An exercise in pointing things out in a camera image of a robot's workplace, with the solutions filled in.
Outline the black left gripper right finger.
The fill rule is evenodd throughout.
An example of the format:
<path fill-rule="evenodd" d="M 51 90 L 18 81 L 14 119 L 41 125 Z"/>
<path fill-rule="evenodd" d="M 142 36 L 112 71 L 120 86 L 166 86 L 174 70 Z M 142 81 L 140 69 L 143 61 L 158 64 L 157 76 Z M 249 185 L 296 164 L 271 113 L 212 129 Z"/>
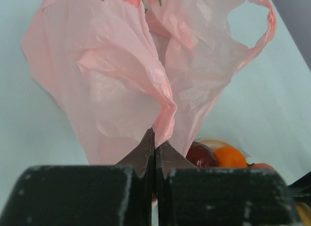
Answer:
<path fill-rule="evenodd" d="M 300 226 L 281 176 L 264 168 L 197 168 L 168 142 L 155 150 L 161 226 Z"/>

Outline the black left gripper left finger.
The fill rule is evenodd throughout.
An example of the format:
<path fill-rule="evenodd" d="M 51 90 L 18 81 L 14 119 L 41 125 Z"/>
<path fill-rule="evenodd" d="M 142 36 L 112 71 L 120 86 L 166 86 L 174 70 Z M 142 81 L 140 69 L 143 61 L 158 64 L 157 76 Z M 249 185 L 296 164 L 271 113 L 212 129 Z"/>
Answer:
<path fill-rule="evenodd" d="M 32 166 L 17 179 L 3 226 L 149 226 L 155 134 L 115 165 Z"/>

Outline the dark red fake apple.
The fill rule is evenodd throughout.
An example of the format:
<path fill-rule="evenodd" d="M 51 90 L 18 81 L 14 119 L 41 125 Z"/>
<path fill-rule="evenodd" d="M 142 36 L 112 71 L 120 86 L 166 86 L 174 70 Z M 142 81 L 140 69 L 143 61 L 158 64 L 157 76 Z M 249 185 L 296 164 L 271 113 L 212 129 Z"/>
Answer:
<path fill-rule="evenodd" d="M 186 159 L 199 168 L 218 167 L 214 152 L 208 146 L 196 141 L 191 144 Z"/>

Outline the orange red fake tomato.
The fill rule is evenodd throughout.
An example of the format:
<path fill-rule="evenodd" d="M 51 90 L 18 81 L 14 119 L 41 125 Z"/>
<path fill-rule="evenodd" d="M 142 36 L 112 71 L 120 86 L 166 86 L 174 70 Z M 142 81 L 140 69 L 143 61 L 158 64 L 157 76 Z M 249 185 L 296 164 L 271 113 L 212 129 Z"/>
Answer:
<path fill-rule="evenodd" d="M 225 146 L 214 151 L 219 167 L 247 168 L 245 156 L 236 148 Z"/>

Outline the red yellow fake peach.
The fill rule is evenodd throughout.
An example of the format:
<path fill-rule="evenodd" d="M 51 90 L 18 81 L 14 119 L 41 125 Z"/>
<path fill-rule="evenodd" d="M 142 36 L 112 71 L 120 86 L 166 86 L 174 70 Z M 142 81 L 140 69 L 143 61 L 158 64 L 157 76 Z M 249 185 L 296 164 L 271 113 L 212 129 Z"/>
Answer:
<path fill-rule="evenodd" d="M 275 170 L 272 166 L 266 164 L 266 163 L 251 163 L 247 164 L 248 168 L 265 168 L 270 170 Z"/>

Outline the pink plastic bag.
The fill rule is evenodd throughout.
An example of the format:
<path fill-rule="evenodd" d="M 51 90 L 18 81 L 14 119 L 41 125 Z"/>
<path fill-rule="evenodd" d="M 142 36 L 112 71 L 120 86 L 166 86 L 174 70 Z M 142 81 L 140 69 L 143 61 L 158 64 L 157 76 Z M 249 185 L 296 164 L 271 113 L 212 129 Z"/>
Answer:
<path fill-rule="evenodd" d="M 89 162 L 115 164 L 149 128 L 185 155 L 275 32 L 269 0 L 43 0 L 20 46 Z"/>

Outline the yellow fake mango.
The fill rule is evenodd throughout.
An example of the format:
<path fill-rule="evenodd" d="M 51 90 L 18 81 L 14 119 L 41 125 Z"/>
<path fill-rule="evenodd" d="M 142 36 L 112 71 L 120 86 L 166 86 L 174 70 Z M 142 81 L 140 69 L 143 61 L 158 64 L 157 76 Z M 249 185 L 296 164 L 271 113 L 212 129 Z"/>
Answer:
<path fill-rule="evenodd" d="M 311 225 L 311 208 L 301 202 L 296 202 L 296 209 L 298 211 L 298 214 L 300 216 L 301 221 L 305 226 L 310 226 Z"/>

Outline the cream ceramic plate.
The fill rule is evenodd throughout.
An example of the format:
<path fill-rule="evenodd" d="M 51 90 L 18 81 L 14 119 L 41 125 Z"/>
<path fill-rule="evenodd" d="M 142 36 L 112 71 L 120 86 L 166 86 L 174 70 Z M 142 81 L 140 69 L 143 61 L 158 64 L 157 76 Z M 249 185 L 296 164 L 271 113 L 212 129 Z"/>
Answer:
<path fill-rule="evenodd" d="M 217 139 L 200 139 L 200 140 L 195 140 L 195 141 L 208 146 L 213 152 L 216 151 L 217 149 L 221 148 L 221 147 L 231 146 L 229 143 L 226 143 L 224 141 L 220 141 Z"/>

